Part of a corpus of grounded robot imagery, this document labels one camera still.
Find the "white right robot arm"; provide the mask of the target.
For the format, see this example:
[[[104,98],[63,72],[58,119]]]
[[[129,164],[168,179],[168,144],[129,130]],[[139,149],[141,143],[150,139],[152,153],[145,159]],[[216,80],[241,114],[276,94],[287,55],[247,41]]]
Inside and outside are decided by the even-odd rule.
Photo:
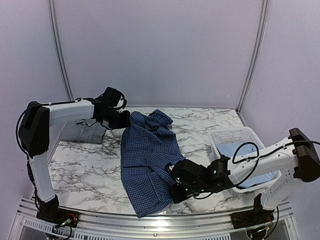
[[[292,128],[289,136],[276,144],[245,155],[222,155],[208,166],[183,159],[166,167],[174,180],[169,194],[178,204],[189,198],[198,199],[203,193],[210,196],[233,189],[250,178],[279,171],[280,177],[254,198],[255,207],[247,214],[252,224],[258,224],[299,185],[319,179],[320,158],[316,150],[319,144],[300,129]]]

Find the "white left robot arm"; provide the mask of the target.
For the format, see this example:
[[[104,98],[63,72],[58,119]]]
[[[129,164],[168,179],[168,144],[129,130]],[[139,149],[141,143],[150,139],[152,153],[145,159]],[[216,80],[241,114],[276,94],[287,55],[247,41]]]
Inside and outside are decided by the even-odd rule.
[[[130,126],[127,100],[119,90],[107,87],[96,98],[77,98],[72,101],[39,103],[31,101],[19,116],[15,137],[26,156],[28,177],[34,187],[37,217],[53,223],[76,217],[77,213],[59,207],[48,169],[50,128],[61,123],[94,119],[108,130]]]

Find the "blue checked long sleeve shirt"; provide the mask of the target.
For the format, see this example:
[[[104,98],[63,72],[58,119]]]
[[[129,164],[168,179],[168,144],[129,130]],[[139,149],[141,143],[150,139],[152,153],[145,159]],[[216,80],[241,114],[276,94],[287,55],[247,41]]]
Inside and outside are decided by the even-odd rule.
[[[149,115],[134,111],[122,133],[121,181],[139,218],[163,210],[172,201],[170,186],[175,181],[166,168],[184,160],[176,134],[169,128],[172,123],[159,109]]]

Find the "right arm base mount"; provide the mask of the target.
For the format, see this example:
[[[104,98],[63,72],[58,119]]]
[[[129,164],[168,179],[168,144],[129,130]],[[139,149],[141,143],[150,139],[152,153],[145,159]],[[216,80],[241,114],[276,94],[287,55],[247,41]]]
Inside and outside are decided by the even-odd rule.
[[[274,220],[274,211],[252,210],[235,212],[230,215],[231,223],[234,229],[249,228],[256,225],[261,225]]]

